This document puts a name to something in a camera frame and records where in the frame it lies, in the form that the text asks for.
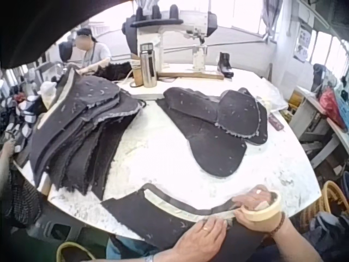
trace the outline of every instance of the boot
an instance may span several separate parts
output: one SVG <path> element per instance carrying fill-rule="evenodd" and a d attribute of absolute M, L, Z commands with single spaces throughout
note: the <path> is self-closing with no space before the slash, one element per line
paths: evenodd
<path fill-rule="evenodd" d="M 234 72 L 229 64 L 230 55 L 228 53 L 219 53 L 219 61 L 218 61 L 218 71 L 221 72 L 225 78 L 232 78 L 234 76 Z"/>

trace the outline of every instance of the thermos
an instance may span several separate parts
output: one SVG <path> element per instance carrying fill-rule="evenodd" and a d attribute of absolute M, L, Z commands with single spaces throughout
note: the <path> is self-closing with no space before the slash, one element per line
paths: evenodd
<path fill-rule="evenodd" d="M 155 53 L 153 44 L 142 44 L 140 56 L 144 87 L 157 86 L 157 72 L 155 70 Z"/>

